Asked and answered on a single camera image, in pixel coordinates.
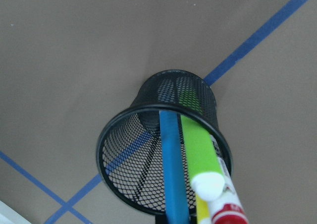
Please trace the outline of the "blue marker pen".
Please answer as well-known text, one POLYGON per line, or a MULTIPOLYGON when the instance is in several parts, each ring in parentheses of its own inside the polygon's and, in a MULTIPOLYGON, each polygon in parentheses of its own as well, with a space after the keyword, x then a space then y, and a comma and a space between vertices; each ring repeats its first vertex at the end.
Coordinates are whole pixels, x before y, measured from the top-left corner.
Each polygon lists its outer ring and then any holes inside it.
POLYGON ((165 189, 165 211, 169 224, 190 222, 176 113, 159 112, 165 189))

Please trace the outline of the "black mesh pen cup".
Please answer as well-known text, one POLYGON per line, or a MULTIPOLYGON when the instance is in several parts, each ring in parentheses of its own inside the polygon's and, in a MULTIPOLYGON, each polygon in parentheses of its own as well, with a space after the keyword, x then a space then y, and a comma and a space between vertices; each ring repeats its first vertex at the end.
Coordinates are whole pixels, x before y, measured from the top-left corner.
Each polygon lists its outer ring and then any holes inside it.
POLYGON ((216 100, 199 76, 178 69, 152 75, 129 108, 100 133, 96 161, 104 183, 124 203, 143 213, 165 214, 160 135, 161 110, 185 115, 201 124, 217 141, 218 154, 233 169, 230 148, 221 134, 216 100))

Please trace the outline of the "green highlighter pen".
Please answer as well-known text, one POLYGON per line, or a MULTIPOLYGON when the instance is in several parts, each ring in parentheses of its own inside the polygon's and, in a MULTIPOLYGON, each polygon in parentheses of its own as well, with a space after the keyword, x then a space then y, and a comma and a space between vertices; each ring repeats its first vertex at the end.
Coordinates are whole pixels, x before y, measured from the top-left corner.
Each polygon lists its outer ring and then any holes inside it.
POLYGON ((204 201, 212 202, 223 192, 224 174, 211 136, 198 122, 180 117, 190 186, 204 201))

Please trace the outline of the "yellow highlighter pen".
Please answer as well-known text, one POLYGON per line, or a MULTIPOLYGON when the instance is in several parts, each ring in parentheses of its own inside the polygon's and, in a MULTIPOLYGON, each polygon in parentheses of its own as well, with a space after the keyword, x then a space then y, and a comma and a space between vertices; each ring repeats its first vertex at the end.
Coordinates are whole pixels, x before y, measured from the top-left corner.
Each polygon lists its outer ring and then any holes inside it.
POLYGON ((207 202, 196 194, 197 224, 211 224, 207 202))

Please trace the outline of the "white red-capped marker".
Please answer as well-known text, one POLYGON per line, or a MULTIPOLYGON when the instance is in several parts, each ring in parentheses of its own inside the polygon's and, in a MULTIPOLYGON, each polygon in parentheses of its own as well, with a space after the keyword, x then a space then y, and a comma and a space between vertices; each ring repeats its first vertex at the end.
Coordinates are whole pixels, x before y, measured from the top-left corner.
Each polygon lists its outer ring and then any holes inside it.
POLYGON ((225 185, 218 199, 208 204, 212 224, 248 224, 242 204, 231 180, 222 152, 216 139, 211 140, 217 154, 218 162, 224 174, 225 185))

